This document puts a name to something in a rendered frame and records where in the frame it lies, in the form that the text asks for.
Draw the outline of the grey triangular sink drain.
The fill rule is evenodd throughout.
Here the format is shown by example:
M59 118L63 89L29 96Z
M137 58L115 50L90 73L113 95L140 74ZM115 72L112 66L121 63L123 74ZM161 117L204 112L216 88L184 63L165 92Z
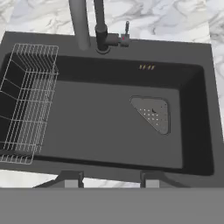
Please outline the grey triangular sink drain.
M130 104L159 134L170 132L168 102L161 98L132 96Z

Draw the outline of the black kitchen sink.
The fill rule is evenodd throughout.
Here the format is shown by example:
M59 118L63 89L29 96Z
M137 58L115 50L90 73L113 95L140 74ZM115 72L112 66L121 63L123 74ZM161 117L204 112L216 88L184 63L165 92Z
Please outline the black kitchen sink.
M132 40L106 54L82 51L73 36L8 31L16 43L57 46L56 81L41 152L31 164L0 169L140 181L163 172L189 187L224 187L224 140L208 44ZM170 132L159 134L130 104L132 96L168 102Z

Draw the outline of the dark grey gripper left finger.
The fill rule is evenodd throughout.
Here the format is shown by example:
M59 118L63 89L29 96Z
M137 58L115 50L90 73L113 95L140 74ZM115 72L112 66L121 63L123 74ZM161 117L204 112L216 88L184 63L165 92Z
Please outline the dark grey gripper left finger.
M56 179L36 185L36 188L83 188L83 179L83 171L62 171Z

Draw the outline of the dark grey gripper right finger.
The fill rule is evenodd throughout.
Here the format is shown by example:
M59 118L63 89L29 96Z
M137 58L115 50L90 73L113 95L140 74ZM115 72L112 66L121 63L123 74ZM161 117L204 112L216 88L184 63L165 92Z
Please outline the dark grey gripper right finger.
M168 178L162 171L142 171L140 173L141 188L161 188L161 187L177 187L189 188L189 185L184 185Z

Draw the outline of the black sink tap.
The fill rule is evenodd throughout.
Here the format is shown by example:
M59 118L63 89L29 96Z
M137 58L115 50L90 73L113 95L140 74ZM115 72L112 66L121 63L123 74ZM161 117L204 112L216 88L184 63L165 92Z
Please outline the black sink tap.
M111 46L128 47L130 45L129 28L130 22L125 24L125 33L108 33L108 27L104 17L103 0L94 1L94 12L96 25L94 27L97 52L106 54ZM68 0L70 15L73 23L73 31L78 47L85 51L90 48L90 34L88 28L88 13L86 0Z

